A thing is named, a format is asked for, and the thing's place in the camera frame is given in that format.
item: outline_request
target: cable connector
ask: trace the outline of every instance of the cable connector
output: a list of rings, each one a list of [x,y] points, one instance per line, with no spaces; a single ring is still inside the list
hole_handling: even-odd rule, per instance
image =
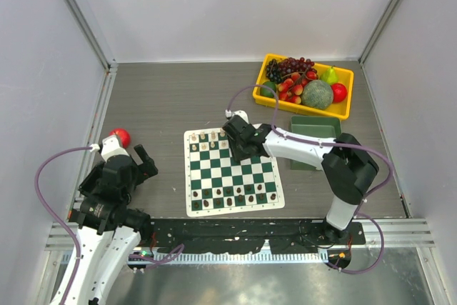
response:
[[[100,151],[100,146],[97,143],[91,144],[90,147],[91,147],[91,150],[90,150],[91,153],[93,153],[94,151]]]

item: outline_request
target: cantaloupe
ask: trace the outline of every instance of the cantaloupe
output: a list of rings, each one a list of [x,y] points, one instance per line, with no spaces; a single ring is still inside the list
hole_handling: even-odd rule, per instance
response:
[[[325,110],[333,101],[333,91],[329,84],[322,80],[308,83],[301,95],[301,103],[305,106]]]

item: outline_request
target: green square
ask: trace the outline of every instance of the green square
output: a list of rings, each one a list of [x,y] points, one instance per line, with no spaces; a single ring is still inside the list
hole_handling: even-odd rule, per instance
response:
[[[236,162],[235,159],[233,157],[230,158],[230,165],[231,166],[239,166],[240,163]]]
[[[191,189],[201,189],[201,180],[192,180]]]
[[[231,167],[222,167],[221,173],[222,176],[231,176]]]
[[[204,139],[201,138],[201,136],[199,135],[199,142],[202,143],[202,142],[207,142],[209,140],[208,138],[208,134],[204,134]]]
[[[233,196],[234,190],[232,187],[226,187],[224,189],[224,196]]]
[[[200,169],[200,161],[192,161],[191,162],[191,171],[195,171]]]
[[[241,175],[236,175],[232,177],[233,185],[238,186],[243,184],[243,177]]]
[[[245,194],[255,194],[256,189],[254,188],[254,185],[244,185],[244,193]]]
[[[202,169],[200,171],[201,179],[209,179],[211,178],[211,170],[210,169]]]
[[[262,164],[262,171],[264,173],[268,173],[269,171],[273,171],[273,166],[271,165],[271,162],[267,162],[265,164]]]
[[[214,198],[213,206],[215,209],[223,209],[224,208],[224,198]]]
[[[222,178],[214,178],[211,180],[213,187],[222,187]]]
[[[210,199],[213,197],[213,192],[211,189],[204,189],[201,191],[201,198],[203,199]]]
[[[214,147],[211,146],[211,143],[209,144],[209,150],[217,150],[219,149],[219,142],[212,142],[214,143]]]
[[[211,160],[211,168],[219,168],[221,166],[221,160]]]
[[[267,192],[276,192],[276,184],[274,182],[265,183],[265,191]]]
[[[263,174],[254,174],[252,177],[254,178],[255,184],[260,184],[263,182]]]
[[[257,204],[266,204],[268,202],[265,193],[256,194]]]
[[[209,160],[209,151],[201,151],[200,160]]]
[[[250,164],[245,164],[243,166],[241,166],[241,173],[243,175],[248,175],[248,174],[252,174],[252,167]]]
[[[222,158],[230,157],[230,151],[228,149],[221,149],[219,150],[219,156]]]
[[[192,211],[201,211],[201,200],[192,201]]]
[[[235,206],[245,206],[246,198],[245,196],[235,196]]]
[[[251,157],[252,164],[260,164],[260,156]]]

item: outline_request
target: red fruit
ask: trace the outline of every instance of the red fruit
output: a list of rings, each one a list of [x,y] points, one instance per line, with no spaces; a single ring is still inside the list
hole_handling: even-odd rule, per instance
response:
[[[285,82],[283,82],[282,84],[278,85],[277,90],[279,93],[281,93],[281,92],[287,91],[290,87],[291,87],[291,85],[288,85]]]
[[[299,96],[293,96],[289,101],[294,104],[301,104],[301,98]]]
[[[121,144],[124,148],[127,148],[129,146],[130,134],[127,130],[122,129],[122,128],[117,128],[117,129],[111,130],[111,132],[109,133],[109,136],[111,136],[111,135],[118,136],[119,139],[121,140]]]
[[[292,93],[295,94],[296,96],[299,96],[300,94],[303,93],[303,86],[296,85],[296,86],[292,87]]]
[[[307,71],[306,78],[309,80],[317,80],[317,74],[314,73],[313,71]]]
[[[281,92],[279,94],[279,100],[287,101],[287,99],[288,99],[287,92]]]
[[[292,79],[292,81],[295,82],[295,81],[297,81],[298,79],[300,79],[300,76],[301,76],[300,73],[295,72],[295,73],[292,73],[291,79]]]
[[[283,84],[288,84],[288,87],[293,85],[293,80],[292,79],[286,79],[284,80]]]
[[[333,90],[334,103],[341,103],[348,96],[348,90],[343,84],[333,84],[331,89]]]

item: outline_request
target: gray floor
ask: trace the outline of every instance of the gray floor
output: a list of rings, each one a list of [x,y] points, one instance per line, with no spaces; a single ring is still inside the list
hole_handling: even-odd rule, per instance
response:
[[[353,249],[349,269],[373,263],[377,249]],[[161,266],[119,274],[107,304],[289,305],[433,304],[415,249],[387,249],[373,271],[345,275],[323,264]]]
[[[328,62],[354,71],[351,116],[343,131],[362,144],[385,152],[366,80],[355,61]],[[185,217],[184,145],[186,130],[221,127],[224,109],[241,87],[253,84],[260,63],[121,64],[106,113],[102,137],[124,127],[132,145],[143,144],[156,161],[159,175],[141,185],[132,207],[153,217]],[[273,110],[255,104],[251,92],[240,95],[233,110],[243,109],[252,123],[269,123]],[[277,125],[285,129],[293,114],[280,111]],[[231,217],[323,217],[333,194],[325,176],[316,171],[292,171],[289,162],[278,165],[286,198],[283,209],[234,214]],[[379,162],[380,182],[386,175]],[[405,216],[395,183],[374,194],[363,212],[375,217]]]

